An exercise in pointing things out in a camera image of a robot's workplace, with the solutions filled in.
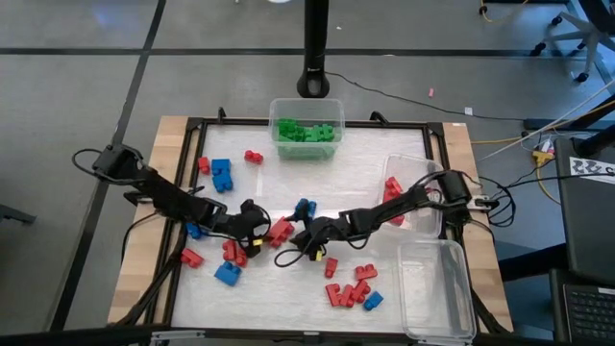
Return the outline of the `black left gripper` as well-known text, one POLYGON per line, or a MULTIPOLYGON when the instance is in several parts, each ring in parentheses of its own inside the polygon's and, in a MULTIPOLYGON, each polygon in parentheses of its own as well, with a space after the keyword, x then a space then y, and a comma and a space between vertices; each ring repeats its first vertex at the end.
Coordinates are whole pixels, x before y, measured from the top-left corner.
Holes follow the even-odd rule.
MULTIPOLYGON (((267 211, 257 205, 252 199, 247 199, 240 205, 240 213, 221 213, 217 215, 213 221, 211 230, 217 234, 228 235, 236 239, 243 239, 250 233, 250 226, 270 224, 271 219, 267 211)), ((249 259, 254 258, 261 251, 261 245, 263 243, 260 246, 254 246, 253 241, 255 239, 247 239, 242 242, 242 249, 245 251, 249 259)))

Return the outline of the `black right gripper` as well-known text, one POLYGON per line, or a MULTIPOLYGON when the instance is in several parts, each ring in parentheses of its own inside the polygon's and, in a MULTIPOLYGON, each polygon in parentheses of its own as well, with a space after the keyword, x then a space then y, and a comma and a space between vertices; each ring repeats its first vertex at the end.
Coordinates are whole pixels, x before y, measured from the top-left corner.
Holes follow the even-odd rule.
POLYGON ((304 254, 311 254, 315 248, 328 243, 330 240, 345 239, 352 233, 353 227, 345 217, 330 218, 309 216, 301 217, 304 224, 304 233, 295 235, 290 242, 304 254))

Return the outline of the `large red building block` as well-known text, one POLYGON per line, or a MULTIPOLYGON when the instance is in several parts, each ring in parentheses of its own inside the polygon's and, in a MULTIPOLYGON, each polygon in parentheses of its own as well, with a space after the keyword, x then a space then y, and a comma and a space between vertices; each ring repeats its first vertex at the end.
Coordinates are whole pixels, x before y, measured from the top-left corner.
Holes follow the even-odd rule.
POLYGON ((295 228, 285 218, 280 218, 267 234, 268 244, 273 248, 279 248, 293 234, 295 228))

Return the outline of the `deep clear plastic bin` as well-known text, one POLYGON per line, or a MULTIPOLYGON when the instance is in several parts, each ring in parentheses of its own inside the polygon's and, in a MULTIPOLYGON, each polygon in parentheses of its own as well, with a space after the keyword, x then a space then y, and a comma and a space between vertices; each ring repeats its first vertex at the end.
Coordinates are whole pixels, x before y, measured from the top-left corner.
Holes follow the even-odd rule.
POLYGON ((345 112, 336 99, 278 98, 271 102, 269 111, 269 134, 282 160, 328 160, 341 144, 345 133, 345 112), (334 129, 331 142, 279 142, 277 122, 292 118, 298 127, 313 127, 329 124, 334 129))

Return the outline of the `white power strip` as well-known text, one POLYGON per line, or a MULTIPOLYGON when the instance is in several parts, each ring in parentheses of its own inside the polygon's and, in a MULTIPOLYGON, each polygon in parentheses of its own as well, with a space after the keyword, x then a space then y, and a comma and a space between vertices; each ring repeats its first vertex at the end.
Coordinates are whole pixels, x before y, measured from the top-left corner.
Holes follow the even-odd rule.
POLYGON ((499 201, 491 199, 488 195, 473 195, 467 204, 467 208, 469 210, 489 211, 497 208, 499 205, 499 201))

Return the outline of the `black stand pole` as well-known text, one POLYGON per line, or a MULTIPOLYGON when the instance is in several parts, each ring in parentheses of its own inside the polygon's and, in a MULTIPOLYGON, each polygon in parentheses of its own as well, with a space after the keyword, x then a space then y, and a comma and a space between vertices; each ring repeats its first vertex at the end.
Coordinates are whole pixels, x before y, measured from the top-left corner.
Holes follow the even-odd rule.
POLYGON ((297 82, 303 98, 324 98, 330 91, 325 72, 330 0, 305 0, 304 65, 297 82))

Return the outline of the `dark furniture foot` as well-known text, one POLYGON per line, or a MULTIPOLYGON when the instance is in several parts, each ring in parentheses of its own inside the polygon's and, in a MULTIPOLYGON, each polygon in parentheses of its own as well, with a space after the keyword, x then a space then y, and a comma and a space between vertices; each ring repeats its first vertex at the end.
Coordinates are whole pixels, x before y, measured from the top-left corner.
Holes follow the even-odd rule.
POLYGON ((23 224, 33 224, 36 221, 37 217, 22 210, 17 210, 9 206, 0 204, 0 222, 4 221, 5 219, 18 221, 23 224))

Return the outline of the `black case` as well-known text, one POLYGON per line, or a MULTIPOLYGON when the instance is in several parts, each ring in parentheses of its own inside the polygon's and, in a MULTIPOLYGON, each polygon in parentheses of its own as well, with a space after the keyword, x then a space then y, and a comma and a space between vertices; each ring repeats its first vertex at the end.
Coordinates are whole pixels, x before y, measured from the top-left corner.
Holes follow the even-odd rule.
POLYGON ((569 266, 581 277, 615 285, 615 185, 571 175, 569 158, 615 163, 615 148, 594 157, 575 151, 578 138, 555 142, 556 171, 569 266))

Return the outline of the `white printed label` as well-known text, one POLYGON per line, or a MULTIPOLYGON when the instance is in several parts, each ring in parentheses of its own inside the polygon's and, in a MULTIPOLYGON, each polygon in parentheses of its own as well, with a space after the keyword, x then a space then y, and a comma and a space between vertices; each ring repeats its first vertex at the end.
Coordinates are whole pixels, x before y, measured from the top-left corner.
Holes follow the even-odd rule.
POLYGON ((573 176, 615 185, 615 163, 570 157, 569 165, 573 176))

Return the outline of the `black laptop keyboard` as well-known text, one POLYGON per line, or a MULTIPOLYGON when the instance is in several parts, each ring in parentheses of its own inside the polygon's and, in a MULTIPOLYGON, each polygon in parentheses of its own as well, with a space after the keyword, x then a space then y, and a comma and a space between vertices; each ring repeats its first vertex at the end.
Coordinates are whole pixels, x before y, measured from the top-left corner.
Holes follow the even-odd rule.
POLYGON ((615 346, 615 288, 565 284, 563 293, 571 341, 584 346, 615 346))

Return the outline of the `grey office chair base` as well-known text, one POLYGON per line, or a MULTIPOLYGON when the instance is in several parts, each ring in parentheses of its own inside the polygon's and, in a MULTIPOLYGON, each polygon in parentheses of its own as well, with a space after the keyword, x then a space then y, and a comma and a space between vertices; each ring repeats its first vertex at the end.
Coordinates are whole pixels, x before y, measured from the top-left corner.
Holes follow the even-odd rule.
POLYGON ((550 23, 550 27, 555 27, 562 21, 567 21, 577 30, 555 36, 545 36, 529 54, 533 57, 539 56, 550 42, 579 40, 577 49, 586 48, 587 57, 584 69, 576 76, 574 81, 582 84, 589 77, 591 64, 596 58, 597 48, 600 44, 615 53, 615 12, 611 12, 603 0, 578 0, 578 2, 585 13, 586 20, 568 12, 560 12, 550 23))

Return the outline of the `black metal table frame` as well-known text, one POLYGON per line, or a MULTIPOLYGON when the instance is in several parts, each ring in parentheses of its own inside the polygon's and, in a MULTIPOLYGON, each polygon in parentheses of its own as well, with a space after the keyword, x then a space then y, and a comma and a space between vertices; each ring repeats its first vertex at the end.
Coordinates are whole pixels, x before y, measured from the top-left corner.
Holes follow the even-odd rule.
MULTIPOLYGON (((264 118, 226 117, 217 120, 214 117, 164 116, 160 119, 151 154, 146 158, 163 178, 169 181, 187 180, 197 169, 196 161, 200 156, 196 152, 198 136, 206 131, 208 125, 265 126, 267 123, 264 118)), ((424 146, 430 154, 437 156, 438 162, 445 162, 474 177, 478 175, 465 123, 401 121, 392 122, 390 127, 426 130, 429 140, 424 146)), ((129 266, 141 260, 143 264, 139 266, 139 272, 148 279, 154 278, 167 260, 170 247, 175 244, 171 238, 174 233, 173 229, 166 229, 164 220, 152 220, 142 231, 136 231, 135 238, 127 243, 120 276, 126 279, 129 266)), ((476 280, 475 290, 494 319, 511 332, 512 320, 490 233, 479 225, 471 224, 464 229, 463 239, 469 247, 469 273, 476 280)))

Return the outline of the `silver metal bracket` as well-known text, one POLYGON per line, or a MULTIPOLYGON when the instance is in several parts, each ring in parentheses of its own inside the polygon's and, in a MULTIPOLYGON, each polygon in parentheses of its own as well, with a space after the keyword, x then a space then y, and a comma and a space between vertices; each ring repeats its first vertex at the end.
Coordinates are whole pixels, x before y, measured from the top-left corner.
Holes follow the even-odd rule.
POLYGON ((172 340, 198 339, 205 337, 206 332, 204 330, 168 330, 152 332, 150 341, 153 343, 164 343, 172 340))

